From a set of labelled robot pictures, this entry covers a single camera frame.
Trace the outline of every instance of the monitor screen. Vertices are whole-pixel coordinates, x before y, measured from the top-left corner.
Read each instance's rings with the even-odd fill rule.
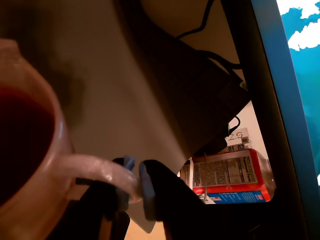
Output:
[[[320,186],[320,0],[277,0]]]

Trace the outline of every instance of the drink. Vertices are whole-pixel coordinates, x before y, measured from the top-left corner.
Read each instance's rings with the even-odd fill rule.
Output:
[[[32,176],[50,146],[54,118],[25,93],[0,87],[0,206]]]

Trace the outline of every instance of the black object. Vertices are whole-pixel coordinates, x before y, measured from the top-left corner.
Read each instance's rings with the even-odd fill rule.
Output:
[[[124,34],[189,154],[227,146],[228,123],[249,102],[234,79],[197,50],[170,36],[145,14],[140,0],[114,0]]]
[[[114,162],[123,165],[123,158]],[[76,184],[90,187],[79,201],[70,201],[59,223],[47,237],[47,240],[97,240],[101,231],[103,217],[112,221],[110,240],[125,239],[130,218],[125,212],[118,212],[116,188],[101,181],[77,178]]]
[[[250,219],[256,226],[248,233],[248,239],[307,239],[290,147],[252,3],[250,0],[232,1],[232,4],[229,0],[222,0],[221,3],[277,186],[270,202],[234,204],[224,213],[232,218],[234,213],[242,211],[252,217],[241,223],[246,229]]]

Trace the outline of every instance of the mug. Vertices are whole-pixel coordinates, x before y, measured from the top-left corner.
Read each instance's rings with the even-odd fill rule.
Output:
[[[13,40],[0,39],[0,87],[24,92],[54,117],[53,137],[42,162],[27,182],[0,205],[0,239],[45,239],[63,215],[76,178],[112,184],[127,192],[131,203],[141,199],[140,180],[131,171],[96,156],[73,154],[53,89],[23,59]]]

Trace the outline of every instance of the black cable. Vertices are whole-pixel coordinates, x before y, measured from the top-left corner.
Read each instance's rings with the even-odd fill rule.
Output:
[[[213,59],[216,60],[217,62],[219,62],[224,68],[225,66],[228,66],[231,69],[242,69],[241,68],[241,64],[240,63],[232,63],[229,62],[228,60],[226,60],[225,58],[223,58],[222,56],[212,52],[212,51],[206,51],[206,50],[197,50],[198,53],[200,53],[201,55],[203,55],[204,57],[207,57],[209,59]]]
[[[206,58],[216,60],[218,63],[220,63],[221,66],[224,67],[225,70],[230,74],[232,79],[236,81],[237,84],[241,84],[243,82],[243,80],[235,73],[235,71],[233,71],[233,67],[236,67],[236,69],[241,69],[236,63],[229,62],[222,56],[219,56],[218,54],[211,51],[197,50],[197,52]]]
[[[208,0],[206,7],[205,7],[205,10],[204,10],[203,19],[202,19],[202,23],[201,23],[200,27],[193,29],[191,31],[184,32],[184,33],[180,34],[179,36],[177,36],[176,38],[180,39],[180,38],[185,37],[189,34],[194,34],[194,33],[198,33],[200,31],[202,31],[206,27],[209,13],[210,13],[210,9],[211,9],[211,6],[214,3],[214,1],[215,0]],[[233,71],[233,69],[241,69],[241,65],[239,63],[229,62],[228,60],[224,59],[222,56],[220,56],[214,52],[211,52],[211,51],[206,51],[206,50],[197,50],[197,51],[198,51],[198,53],[200,53],[204,57],[216,60],[218,63],[220,63],[221,66],[223,66],[225,68],[225,70],[230,74],[230,76],[237,81],[237,83],[241,84],[243,82],[243,80]]]
[[[237,117],[237,116],[235,116],[235,118],[238,120],[238,124],[236,125],[236,126],[234,126],[233,128],[230,128],[229,129],[229,135],[230,134],[232,134],[232,132],[234,131],[234,130],[236,130],[239,126],[240,126],[240,119]]]
[[[214,3],[214,1],[215,0],[208,0],[208,3],[206,4],[205,10],[204,10],[204,15],[203,15],[201,26],[196,29],[193,29],[191,31],[187,31],[187,32],[180,34],[179,36],[176,37],[176,39],[181,39],[189,34],[195,34],[195,33],[202,31],[203,29],[205,29],[206,24],[207,24],[207,20],[209,17],[210,8],[211,8],[212,4]]]

